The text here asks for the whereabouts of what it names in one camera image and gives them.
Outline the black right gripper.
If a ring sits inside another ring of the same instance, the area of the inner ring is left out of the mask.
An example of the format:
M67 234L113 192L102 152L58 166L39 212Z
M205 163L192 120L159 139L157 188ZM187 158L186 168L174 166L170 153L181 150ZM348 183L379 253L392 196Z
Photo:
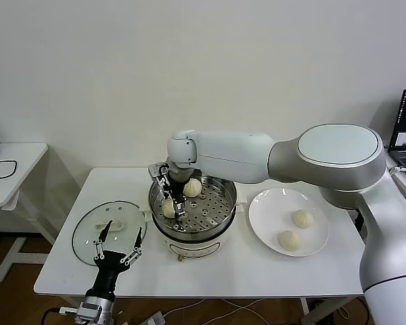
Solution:
M165 200L171 198L171 192L175 196L173 198L173 208L175 210L176 220L182 220L186 215L186 197L182 193L192 174L192 168L169 169L167 173L168 176L160 175L156 178Z

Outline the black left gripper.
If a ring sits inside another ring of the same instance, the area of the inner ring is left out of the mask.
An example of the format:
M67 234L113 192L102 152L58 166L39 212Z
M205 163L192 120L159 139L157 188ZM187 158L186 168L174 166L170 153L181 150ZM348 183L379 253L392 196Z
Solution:
M129 269L128 265L132 265L142 255L142 227L139 228L133 250L128 255L115 251L104 251L103 245L111 224L112 220L109 220L98 238L93 241L95 247L94 259L97 259L95 264L98 267L98 272L92 289L101 292L114 292L119 274L127 271Z

